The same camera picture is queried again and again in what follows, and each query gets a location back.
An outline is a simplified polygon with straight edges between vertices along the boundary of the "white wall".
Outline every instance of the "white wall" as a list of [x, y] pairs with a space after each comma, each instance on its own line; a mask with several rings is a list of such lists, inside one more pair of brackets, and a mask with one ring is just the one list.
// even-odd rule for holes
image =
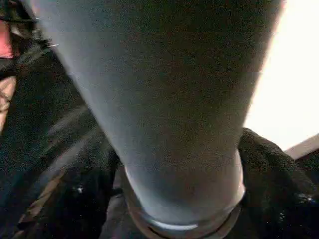
[[287, 150], [319, 133], [319, 0], [288, 0], [245, 127]]

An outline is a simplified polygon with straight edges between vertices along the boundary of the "gray pole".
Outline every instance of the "gray pole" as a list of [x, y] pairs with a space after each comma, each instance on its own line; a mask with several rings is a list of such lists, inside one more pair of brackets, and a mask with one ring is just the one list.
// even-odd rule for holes
[[242, 198], [236, 145], [279, 8], [251, 2], [29, 0], [155, 224]]

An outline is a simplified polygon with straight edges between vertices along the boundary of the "metal pole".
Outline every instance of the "metal pole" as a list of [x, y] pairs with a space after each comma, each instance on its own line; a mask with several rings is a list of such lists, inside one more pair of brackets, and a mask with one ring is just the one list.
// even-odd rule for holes
[[244, 192], [236, 145], [279, 2], [28, 4], [148, 217], [165, 227], [228, 215]]

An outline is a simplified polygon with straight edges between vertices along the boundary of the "black fabric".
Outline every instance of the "black fabric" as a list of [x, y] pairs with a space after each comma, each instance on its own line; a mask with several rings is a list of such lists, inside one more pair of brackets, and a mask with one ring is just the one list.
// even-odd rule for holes
[[107, 145], [102, 147], [104, 153], [100, 159], [112, 162], [107, 165], [109, 174], [102, 165], [93, 162], [96, 158], [68, 168], [41, 212], [27, 226], [17, 225], [20, 229], [16, 232], [17, 239], [99, 237], [112, 191], [112, 172], [118, 162], [116, 154], [108, 150]]
[[[1, 239], [11, 238], [27, 207], [61, 170], [77, 168], [79, 175], [74, 178], [88, 180], [88, 185], [112, 175], [108, 158], [112, 148], [55, 54], [38, 45], [26, 48], [0, 137]], [[103, 186], [95, 187], [91, 199], [102, 200], [98, 194], [110, 184], [105, 180]], [[63, 190], [68, 192], [60, 186], [62, 198]], [[58, 211], [63, 204], [56, 200]]]
[[0, 58], [0, 81], [12, 76], [12, 59]]
[[319, 238], [318, 189], [274, 143], [243, 129], [245, 207], [261, 238]]
[[319, 185], [319, 149], [297, 160], [298, 166]]

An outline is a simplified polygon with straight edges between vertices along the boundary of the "gray surface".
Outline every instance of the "gray surface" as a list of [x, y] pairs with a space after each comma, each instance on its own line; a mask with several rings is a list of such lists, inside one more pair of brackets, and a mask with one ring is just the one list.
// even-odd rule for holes
[[233, 154], [279, 3], [32, 1], [145, 211], [188, 224], [228, 206]]

